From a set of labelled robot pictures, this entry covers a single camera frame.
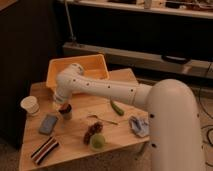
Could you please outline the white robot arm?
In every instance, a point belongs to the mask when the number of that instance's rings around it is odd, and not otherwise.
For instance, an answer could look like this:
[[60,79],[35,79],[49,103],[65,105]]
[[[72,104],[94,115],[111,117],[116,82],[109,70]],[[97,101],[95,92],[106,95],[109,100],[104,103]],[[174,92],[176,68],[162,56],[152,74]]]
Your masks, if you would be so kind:
[[55,102],[66,103],[74,91],[148,112],[152,171],[206,171],[198,105],[183,82],[166,79],[149,86],[92,79],[81,65],[71,64],[56,77]]

